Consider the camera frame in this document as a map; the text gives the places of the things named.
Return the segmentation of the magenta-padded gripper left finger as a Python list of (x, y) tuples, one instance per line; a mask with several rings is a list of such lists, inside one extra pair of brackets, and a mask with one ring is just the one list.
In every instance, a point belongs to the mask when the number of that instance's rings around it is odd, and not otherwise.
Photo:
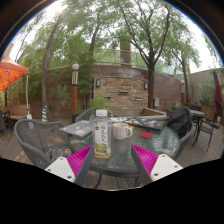
[(92, 145), (72, 154), (68, 158), (59, 157), (46, 171), (82, 186), (88, 174), (89, 167), (94, 157)]

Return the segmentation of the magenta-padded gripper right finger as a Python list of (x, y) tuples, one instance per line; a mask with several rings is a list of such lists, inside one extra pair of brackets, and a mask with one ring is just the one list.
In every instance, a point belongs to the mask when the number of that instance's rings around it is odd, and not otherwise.
[(143, 185), (147, 185), (182, 169), (182, 166), (168, 155), (156, 155), (137, 145), (131, 145), (131, 155)]

